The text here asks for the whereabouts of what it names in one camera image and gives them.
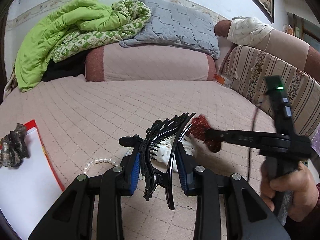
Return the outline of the person's right hand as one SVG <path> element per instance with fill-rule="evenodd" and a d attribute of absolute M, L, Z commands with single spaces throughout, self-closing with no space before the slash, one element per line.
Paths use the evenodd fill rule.
<path fill-rule="evenodd" d="M 288 210 L 292 220 L 303 221 L 316 207 L 319 189 L 310 170 L 302 162 L 299 162 L 294 172 L 273 180 L 268 178 L 266 163 L 262 164 L 260 171 L 262 175 L 260 196 L 271 211 L 274 210 L 272 198 L 275 197 L 276 192 L 286 191 L 293 193 L 292 204 Z"/>

